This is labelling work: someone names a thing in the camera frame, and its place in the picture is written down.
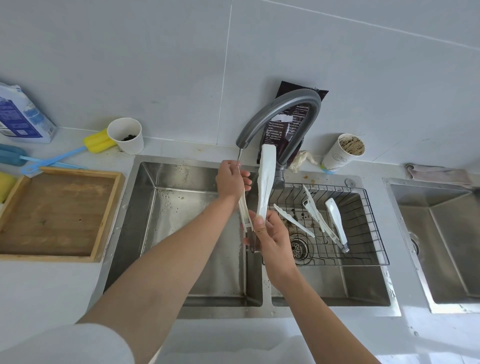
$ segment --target yellow sponge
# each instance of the yellow sponge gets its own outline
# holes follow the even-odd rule
[[[9,174],[0,172],[0,204],[4,203],[17,179]]]
[[[90,153],[100,153],[105,149],[117,145],[117,143],[108,136],[106,129],[84,138],[84,144]]]

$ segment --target wooden frame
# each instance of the wooden frame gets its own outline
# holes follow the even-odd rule
[[[123,190],[125,177],[120,172],[109,172],[100,170],[73,170],[55,167],[41,167],[43,173],[48,175],[67,175],[78,177],[102,177],[113,179],[113,187],[108,197],[107,205],[100,222],[95,242],[89,256],[74,255],[23,255],[23,254],[0,254],[0,260],[23,260],[23,261],[48,261],[48,262],[98,262],[101,260],[105,245],[107,243],[110,228],[115,216],[120,195]],[[5,201],[4,208],[0,213],[0,238],[3,228],[7,222],[15,215],[15,209],[20,204],[32,179],[22,176],[10,192]]]

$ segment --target forearm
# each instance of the forearm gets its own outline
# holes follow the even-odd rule
[[[282,293],[316,363],[378,364],[298,270]]]
[[[135,261],[79,323],[115,330],[129,344],[135,362],[147,363],[165,340],[235,205],[232,198],[212,202]]]

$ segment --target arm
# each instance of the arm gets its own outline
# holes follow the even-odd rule
[[[137,364],[148,363],[167,337],[241,194],[250,189],[249,175],[234,162],[223,161],[216,177],[218,199],[137,259],[78,323],[113,329],[125,339]]]
[[[300,274],[288,230],[278,214],[268,211],[264,222],[254,212],[249,213],[268,278],[288,302],[315,362],[378,364]]]

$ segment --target wire dish rack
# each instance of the wire dish rack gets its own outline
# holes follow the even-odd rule
[[[338,236],[325,209],[326,200],[330,197],[335,200],[342,217],[343,229],[350,248],[349,253],[343,253],[328,235],[324,235],[320,226],[307,212],[302,204],[302,201],[306,200],[303,186],[307,187],[317,209]],[[381,266],[389,264],[367,192],[364,189],[286,183],[283,190],[272,190],[269,199],[270,210],[274,210],[273,204],[277,204],[315,234],[315,238],[308,236],[297,226],[281,217],[288,228],[293,255],[298,266]]]

